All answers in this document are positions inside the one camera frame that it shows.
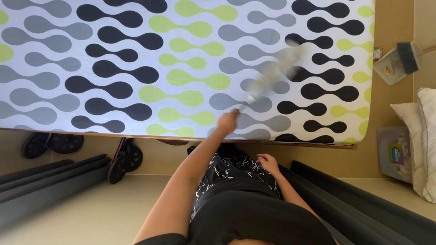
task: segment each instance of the fitted bed sheet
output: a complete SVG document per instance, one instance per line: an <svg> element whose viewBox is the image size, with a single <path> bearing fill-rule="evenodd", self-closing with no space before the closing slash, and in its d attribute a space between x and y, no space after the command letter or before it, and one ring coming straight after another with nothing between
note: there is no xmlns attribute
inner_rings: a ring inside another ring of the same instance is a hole
<svg viewBox="0 0 436 245"><path fill-rule="evenodd" d="M353 144L368 126L372 0L1 0L0 124L40 131ZM248 105L287 40L296 77Z"/></svg>

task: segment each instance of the hand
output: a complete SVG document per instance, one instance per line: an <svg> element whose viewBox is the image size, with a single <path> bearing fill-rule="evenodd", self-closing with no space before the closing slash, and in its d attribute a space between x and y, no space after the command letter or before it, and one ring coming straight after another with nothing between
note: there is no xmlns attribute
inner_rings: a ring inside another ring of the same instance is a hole
<svg viewBox="0 0 436 245"><path fill-rule="evenodd" d="M238 126L238 124L236 123L238 117L238 109L233 109L229 113L222 114L222 116L217 121L215 129L222 130L226 135L231 134Z"/></svg>
<svg viewBox="0 0 436 245"><path fill-rule="evenodd" d="M279 165L274 157L269 154L257 154L257 163L272 175L281 174L279 170Z"/></svg>

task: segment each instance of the wheel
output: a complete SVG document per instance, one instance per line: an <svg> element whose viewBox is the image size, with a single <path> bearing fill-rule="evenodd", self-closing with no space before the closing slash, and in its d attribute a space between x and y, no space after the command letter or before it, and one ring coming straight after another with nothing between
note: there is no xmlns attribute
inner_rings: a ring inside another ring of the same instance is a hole
<svg viewBox="0 0 436 245"><path fill-rule="evenodd" d="M21 155L27 159L34 159L47 151L46 142L49 138L49 133L31 134L21 146Z"/></svg>
<svg viewBox="0 0 436 245"><path fill-rule="evenodd" d="M83 145L83 135L53 133L48 147L59 154L73 153Z"/></svg>
<svg viewBox="0 0 436 245"><path fill-rule="evenodd" d="M128 158L126 156L119 156L113 161L108 172L108 181L111 184L118 183L126 174L126 171L121 167L121 164Z"/></svg>
<svg viewBox="0 0 436 245"><path fill-rule="evenodd" d="M126 172L136 170L142 163L142 151L136 146L130 146L130 155L125 158L122 168Z"/></svg>

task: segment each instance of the wooden bed frame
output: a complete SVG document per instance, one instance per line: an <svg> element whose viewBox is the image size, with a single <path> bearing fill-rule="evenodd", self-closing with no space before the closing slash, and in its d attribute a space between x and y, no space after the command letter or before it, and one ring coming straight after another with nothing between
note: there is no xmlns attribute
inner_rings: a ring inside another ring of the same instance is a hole
<svg viewBox="0 0 436 245"><path fill-rule="evenodd" d="M22 130L29 132L39 132L26 129L8 129L0 128L2 130ZM106 137L126 137L126 138L138 138L138 139L155 139L155 140L186 140L186 141L203 141L204 138L188 138L178 136L148 136L148 135L122 135L122 134L108 134L108 133L74 133L74 132L54 132L54 131L40 131L43 133L63 133L63 134L77 134L88 136L106 136ZM309 143L283 143L275 141L256 141L256 140L223 140L224 143L239 143L239 144L261 144L261 145L282 145L282 146L304 146L304 147L316 147L316 148L331 148L331 149L345 149L345 150L357 150L357 144L349 146L329 146L329 145L317 145Z"/></svg>

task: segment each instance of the white pillow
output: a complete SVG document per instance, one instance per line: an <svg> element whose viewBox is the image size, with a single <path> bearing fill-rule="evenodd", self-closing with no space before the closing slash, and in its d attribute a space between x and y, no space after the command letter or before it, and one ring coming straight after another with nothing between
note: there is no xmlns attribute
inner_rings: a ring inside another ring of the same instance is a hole
<svg viewBox="0 0 436 245"><path fill-rule="evenodd" d="M421 105L424 164L427 165L427 184L422 194L427 201L436 203L436 89L421 88L418 103Z"/></svg>
<svg viewBox="0 0 436 245"><path fill-rule="evenodd" d="M417 103L404 103L394 104L391 107L409 128L413 189L422 197L422 191L427 183L427 168L424 166L423 161L422 124L419 105Z"/></svg>

